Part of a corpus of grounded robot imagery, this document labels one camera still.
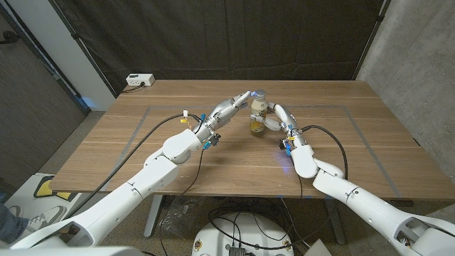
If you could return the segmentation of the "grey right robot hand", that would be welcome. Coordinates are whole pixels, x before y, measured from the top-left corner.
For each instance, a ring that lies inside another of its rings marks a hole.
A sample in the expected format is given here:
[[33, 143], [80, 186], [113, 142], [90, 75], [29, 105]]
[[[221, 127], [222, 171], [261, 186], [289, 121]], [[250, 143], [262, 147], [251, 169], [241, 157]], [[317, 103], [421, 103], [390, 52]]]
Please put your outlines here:
[[275, 113], [279, 121], [271, 118], [261, 117], [257, 114], [251, 114], [250, 119], [262, 123], [266, 128], [272, 131], [283, 131], [288, 137], [293, 137], [291, 143], [294, 148], [306, 145], [306, 140], [299, 131], [298, 124], [290, 111], [281, 105], [269, 102], [267, 110]]

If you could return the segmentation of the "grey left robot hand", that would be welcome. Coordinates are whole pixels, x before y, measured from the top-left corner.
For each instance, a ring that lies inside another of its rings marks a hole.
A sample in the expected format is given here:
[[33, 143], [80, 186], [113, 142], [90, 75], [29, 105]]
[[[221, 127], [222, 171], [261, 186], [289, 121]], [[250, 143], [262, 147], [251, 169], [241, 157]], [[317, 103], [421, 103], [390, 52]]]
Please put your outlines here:
[[212, 112], [193, 129], [201, 142], [209, 139], [215, 130], [225, 126], [238, 111], [247, 104], [251, 91], [227, 99], [215, 106]]

